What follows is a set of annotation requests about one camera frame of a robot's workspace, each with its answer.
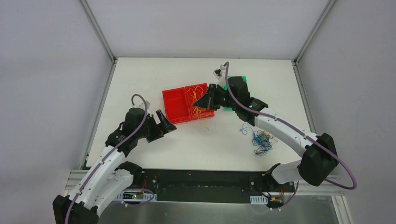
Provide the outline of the red two-compartment plastic bin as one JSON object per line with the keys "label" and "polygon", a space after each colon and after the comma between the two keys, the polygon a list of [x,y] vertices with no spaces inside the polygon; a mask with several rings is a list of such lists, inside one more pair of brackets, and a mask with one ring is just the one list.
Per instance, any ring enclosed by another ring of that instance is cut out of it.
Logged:
{"label": "red two-compartment plastic bin", "polygon": [[206,83],[163,90],[165,115],[172,124],[214,117],[214,111],[193,106],[208,90]]}

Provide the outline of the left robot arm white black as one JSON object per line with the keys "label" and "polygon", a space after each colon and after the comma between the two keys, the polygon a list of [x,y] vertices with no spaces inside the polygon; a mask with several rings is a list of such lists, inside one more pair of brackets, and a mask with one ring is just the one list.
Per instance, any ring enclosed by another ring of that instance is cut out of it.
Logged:
{"label": "left robot arm white black", "polygon": [[96,224],[100,215],[115,197],[128,187],[142,184],[142,168],[127,161],[140,139],[148,143],[176,130],[161,110],[156,123],[148,110],[132,107],[125,120],[111,133],[97,161],[68,195],[53,201],[57,224]]}

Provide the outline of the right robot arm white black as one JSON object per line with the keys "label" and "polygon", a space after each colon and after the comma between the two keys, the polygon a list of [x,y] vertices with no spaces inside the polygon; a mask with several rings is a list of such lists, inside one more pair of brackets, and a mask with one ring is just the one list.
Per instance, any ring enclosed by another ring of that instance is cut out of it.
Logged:
{"label": "right robot arm white black", "polygon": [[231,77],[228,82],[230,86],[226,90],[218,84],[210,84],[206,93],[193,105],[211,111],[231,108],[239,119],[273,134],[300,156],[300,160],[271,167],[264,174],[267,189],[277,191],[287,182],[300,180],[319,186],[338,165],[338,161],[320,147],[336,154],[333,138],[326,133],[317,135],[299,128],[292,129],[282,123],[266,103],[250,95],[242,77]]}

